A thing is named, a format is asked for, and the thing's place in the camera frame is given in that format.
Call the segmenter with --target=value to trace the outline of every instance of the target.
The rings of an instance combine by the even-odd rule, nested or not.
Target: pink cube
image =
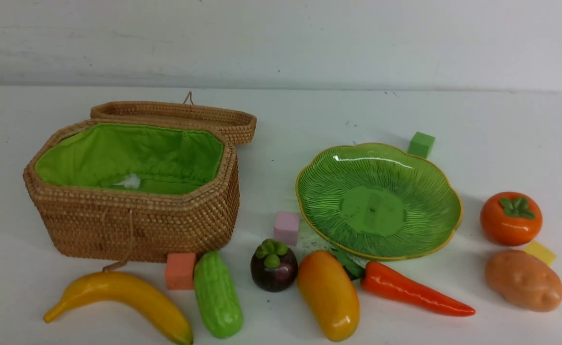
[[[294,212],[277,211],[274,238],[287,245],[298,244],[298,225],[300,214]]]

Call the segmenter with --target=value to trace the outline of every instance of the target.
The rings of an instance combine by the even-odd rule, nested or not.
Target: orange cube
[[[195,265],[195,253],[169,254],[164,272],[168,290],[193,290]]]

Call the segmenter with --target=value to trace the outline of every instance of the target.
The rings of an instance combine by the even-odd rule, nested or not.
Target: green cube
[[[422,157],[423,159],[427,159],[428,155],[430,155],[430,151],[432,151],[434,145],[434,137],[426,135],[422,132],[417,132],[411,139],[411,143],[409,144],[409,150],[407,152],[411,155],[416,155]]]

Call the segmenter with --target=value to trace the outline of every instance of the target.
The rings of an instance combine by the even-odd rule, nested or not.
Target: yellow cube
[[[527,247],[524,248],[524,252],[542,260],[548,266],[551,266],[553,260],[556,260],[556,254],[537,241],[529,243]]]

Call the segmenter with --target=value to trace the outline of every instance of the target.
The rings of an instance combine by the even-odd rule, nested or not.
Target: green plate
[[[379,143],[335,146],[298,174],[303,218],[328,242],[373,260],[403,260],[446,245],[462,201],[430,161]]]

